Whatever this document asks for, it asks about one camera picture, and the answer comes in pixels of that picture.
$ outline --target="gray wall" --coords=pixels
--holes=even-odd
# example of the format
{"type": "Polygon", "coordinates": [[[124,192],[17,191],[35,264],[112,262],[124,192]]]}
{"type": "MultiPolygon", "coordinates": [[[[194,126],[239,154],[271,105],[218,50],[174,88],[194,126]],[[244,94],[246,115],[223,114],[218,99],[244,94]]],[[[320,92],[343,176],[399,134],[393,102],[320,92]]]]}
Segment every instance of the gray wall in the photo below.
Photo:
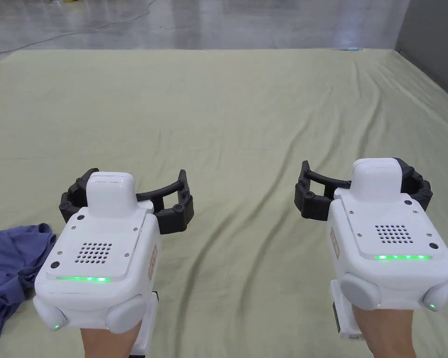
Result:
{"type": "Polygon", "coordinates": [[[396,50],[448,92],[448,0],[411,0],[396,50]]]}

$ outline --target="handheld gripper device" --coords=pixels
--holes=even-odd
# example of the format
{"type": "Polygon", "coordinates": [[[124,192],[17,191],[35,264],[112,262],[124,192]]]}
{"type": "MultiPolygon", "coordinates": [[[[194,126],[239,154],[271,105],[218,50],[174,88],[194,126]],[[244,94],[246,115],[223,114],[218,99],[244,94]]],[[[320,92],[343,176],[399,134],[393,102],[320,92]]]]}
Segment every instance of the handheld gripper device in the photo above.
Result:
{"type": "Polygon", "coordinates": [[[302,217],[327,221],[341,338],[364,339],[352,304],[437,312],[447,302],[448,248],[425,213],[432,195],[429,182],[398,158],[357,160],[349,181],[302,163],[294,202],[302,217]],[[310,191],[312,180],[325,185],[323,196],[310,191]]]}
{"type": "Polygon", "coordinates": [[[89,170],[62,195],[66,225],[36,281],[33,304],[51,330],[69,325],[123,333],[141,320],[131,352],[146,355],[158,307],[153,283],[161,236],[194,215],[186,172],[159,190],[135,194],[130,174],[89,170]],[[178,193],[178,204],[163,198],[178,193]]]}

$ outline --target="cable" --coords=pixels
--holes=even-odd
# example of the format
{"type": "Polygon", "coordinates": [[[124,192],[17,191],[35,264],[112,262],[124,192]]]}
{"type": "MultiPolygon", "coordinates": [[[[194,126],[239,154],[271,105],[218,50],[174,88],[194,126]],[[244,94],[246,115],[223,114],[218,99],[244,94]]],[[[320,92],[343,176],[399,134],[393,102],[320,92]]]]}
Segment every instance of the cable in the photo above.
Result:
{"type": "MultiPolygon", "coordinates": [[[[147,5],[148,10],[149,10],[149,7],[150,7],[153,3],[155,3],[155,2],[156,2],[156,0],[153,0],[153,1],[151,1],[151,2],[147,5]]],[[[97,30],[97,29],[100,29],[100,28],[103,28],[103,27],[106,27],[106,26],[109,26],[109,25],[116,25],[116,24],[120,24],[120,23],[133,22],[133,21],[135,21],[135,20],[138,20],[139,18],[142,18],[142,17],[144,17],[144,16],[150,14],[150,13],[151,13],[151,12],[148,11],[147,13],[141,14],[141,15],[139,15],[139,16],[133,18],[133,19],[130,19],[130,20],[116,21],[116,22],[107,22],[107,23],[105,23],[105,24],[103,24],[103,25],[100,25],[100,26],[97,26],[97,27],[86,28],[86,29],[83,29],[83,30],[80,30],[80,31],[76,31],[76,32],[73,32],[73,33],[69,33],[69,34],[63,34],[63,35],[53,36],[53,37],[50,37],[49,39],[45,39],[45,40],[41,40],[41,41],[32,42],[32,43],[29,43],[29,44],[27,44],[27,45],[23,45],[23,46],[14,48],[14,49],[7,49],[6,51],[0,51],[0,55],[2,55],[2,54],[8,54],[8,53],[10,53],[10,52],[14,52],[14,51],[18,51],[19,49],[26,48],[26,47],[29,47],[29,46],[32,46],[32,45],[36,45],[36,44],[38,44],[38,43],[43,43],[43,42],[47,42],[47,41],[51,41],[51,40],[55,40],[55,39],[59,39],[59,38],[61,38],[61,37],[66,37],[66,36],[71,36],[71,35],[77,35],[77,34],[87,33],[87,32],[89,32],[89,31],[94,31],[94,30],[97,30]]]]}

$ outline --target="blue cloth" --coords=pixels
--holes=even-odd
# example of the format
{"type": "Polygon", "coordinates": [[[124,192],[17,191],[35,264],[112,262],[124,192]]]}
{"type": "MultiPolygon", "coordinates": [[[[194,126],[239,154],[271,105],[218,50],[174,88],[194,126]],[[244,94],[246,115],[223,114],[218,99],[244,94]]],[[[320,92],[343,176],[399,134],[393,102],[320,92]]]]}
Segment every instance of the blue cloth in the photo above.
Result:
{"type": "Polygon", "coordinates": [[[55,242],[56,235],[44,223],[0,231],[0,333],[33,287],[55,242]]]}

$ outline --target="light green bedsheet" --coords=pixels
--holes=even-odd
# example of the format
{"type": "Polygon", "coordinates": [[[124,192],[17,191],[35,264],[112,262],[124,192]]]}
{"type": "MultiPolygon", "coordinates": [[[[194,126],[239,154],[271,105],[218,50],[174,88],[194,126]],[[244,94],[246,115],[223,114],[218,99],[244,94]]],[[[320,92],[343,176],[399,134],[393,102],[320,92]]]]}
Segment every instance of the light green bedsheet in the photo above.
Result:
{"type": "MultiPolygon", "coordinates": [[[[448,245],[448,95],[395,52],[21,51],[0,63],[0,229],[49,223],[85,171],[129,172],[144,192],[185,168],[195,218],[163,237],[151,358],[370,357],[341,341],[325,223],[293,204],[301,162],[349,179],[400,157],[431,182],[448,245]]],[[[322,193],[321,187],[314,187],[322,193]]],[[[173,204],[172,197],[167,204],[173,204]]],[[[418,311],[419,358],[448,358],[448,304],[418,311]]],[[[0,358],[83,354],[24,302],[0,358]]]]}

